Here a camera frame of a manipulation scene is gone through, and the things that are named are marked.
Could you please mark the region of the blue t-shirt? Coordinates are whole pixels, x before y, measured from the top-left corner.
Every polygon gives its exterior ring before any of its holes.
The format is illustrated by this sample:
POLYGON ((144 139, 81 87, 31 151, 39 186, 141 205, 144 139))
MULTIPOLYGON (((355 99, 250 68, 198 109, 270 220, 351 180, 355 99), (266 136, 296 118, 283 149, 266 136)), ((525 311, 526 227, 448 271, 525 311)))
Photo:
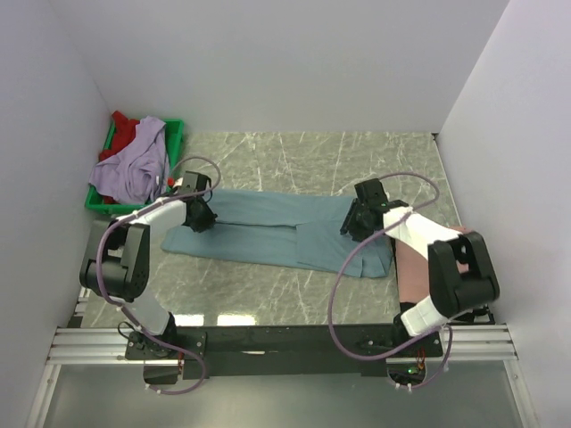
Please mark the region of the blue t-shirt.
MULTIPOLYGON (((209 202, 213 228, 196 233, 172 228, 164 251, 207 259, 337 272, 357 247, 340 228, 350 196, 219 189, 209 202)), ((391 245, 379 238, 354 256, 344 273, 356 278, 389 274, 391 245)))

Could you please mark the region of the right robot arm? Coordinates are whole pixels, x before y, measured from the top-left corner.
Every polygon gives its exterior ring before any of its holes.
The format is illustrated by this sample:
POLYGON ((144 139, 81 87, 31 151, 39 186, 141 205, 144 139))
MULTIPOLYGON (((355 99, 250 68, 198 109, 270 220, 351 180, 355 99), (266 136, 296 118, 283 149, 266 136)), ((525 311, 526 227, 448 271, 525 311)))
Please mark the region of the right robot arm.
POLYGON ((352 358, 369 361, 399 353, 410 356, 453 318, 500 297, 500 287, 484 238, 477 232, 461 232, 441 226, 404 202, 361 202, 355 198, 340 233, 359 244, 342 264, 341 276, 351 259, 382 235, 409 246, 428 266, 428 295, 402 312, 393 323, 391 350, 376 356, 352 358))

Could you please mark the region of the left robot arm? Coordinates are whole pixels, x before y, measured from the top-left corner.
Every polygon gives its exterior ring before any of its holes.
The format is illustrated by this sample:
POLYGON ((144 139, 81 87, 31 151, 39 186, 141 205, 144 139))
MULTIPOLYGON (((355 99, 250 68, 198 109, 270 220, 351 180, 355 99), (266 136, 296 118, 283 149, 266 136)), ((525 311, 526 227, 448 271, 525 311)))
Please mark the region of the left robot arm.
POLYGON ((91 226, 80 284, 122 311, 147 336, 146 347, 157 358, 176 352, 178 336, 174 316, 147 289, 151 240, 176 226, 204 232, 214 226, 216 218, 201 196, 162 197, 141 210, 96 220, 91 226))

